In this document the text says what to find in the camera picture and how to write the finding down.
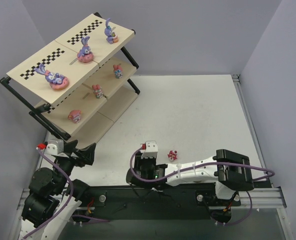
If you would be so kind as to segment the pink bear red cake toy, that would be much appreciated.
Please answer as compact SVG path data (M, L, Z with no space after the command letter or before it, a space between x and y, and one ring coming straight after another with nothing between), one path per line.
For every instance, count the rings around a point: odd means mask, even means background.
M169 161L173 162L173 161L177 160L177 151L170 150L167 156L168 156Z

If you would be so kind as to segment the pink figure flower wreath toy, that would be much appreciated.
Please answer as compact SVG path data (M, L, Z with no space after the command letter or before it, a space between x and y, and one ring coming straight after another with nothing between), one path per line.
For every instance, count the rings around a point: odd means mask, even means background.
M96 98L100 99L103 97L103 90L99 84L92 85L93 93L95 94Z

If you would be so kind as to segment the pink figure blue sunglasses toy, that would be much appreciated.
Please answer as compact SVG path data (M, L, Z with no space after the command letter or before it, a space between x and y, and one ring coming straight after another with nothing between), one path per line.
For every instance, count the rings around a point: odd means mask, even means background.
M123 77L123 69L120 64L114 64L113 71L114 71L115 78L121 79Z

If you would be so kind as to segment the purple bunny holding cupcake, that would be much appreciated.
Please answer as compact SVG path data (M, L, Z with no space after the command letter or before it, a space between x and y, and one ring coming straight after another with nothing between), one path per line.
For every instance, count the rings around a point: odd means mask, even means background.
M118 36L115 34L115 32L112 31L112 28L109 25L110 18L106 19L105 22L105 30L104 34L106 35L106 41L110 44L117 43L119 41Z

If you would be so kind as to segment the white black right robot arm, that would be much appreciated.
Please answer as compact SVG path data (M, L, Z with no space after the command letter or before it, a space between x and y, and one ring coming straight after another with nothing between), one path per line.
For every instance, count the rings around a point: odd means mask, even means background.
M177 164L157 164L158 150L140 149L130 159L126 183L163 190L184 184L215 183L215 196L229 200L235 192L254 188L250 161L245 155L219 149L207 159Z

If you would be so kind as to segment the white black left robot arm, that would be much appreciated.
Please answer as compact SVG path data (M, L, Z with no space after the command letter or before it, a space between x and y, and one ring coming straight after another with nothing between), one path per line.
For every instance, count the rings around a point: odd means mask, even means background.
M52 168L42 167L32 176L21 215L21 240L56 240L76 208L90 199L90 186L70 175L74 167L94 163L96 144L82 149L77 144L53 139L37 146Z

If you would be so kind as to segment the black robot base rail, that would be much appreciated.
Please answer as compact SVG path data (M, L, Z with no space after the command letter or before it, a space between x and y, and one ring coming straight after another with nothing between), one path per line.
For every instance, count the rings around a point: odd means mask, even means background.
M81 206L72 214L75 222L116 220L208 220L213 210L226 219L240 201L215 196L214 183L183 184L162 191L133 185L77 187Z

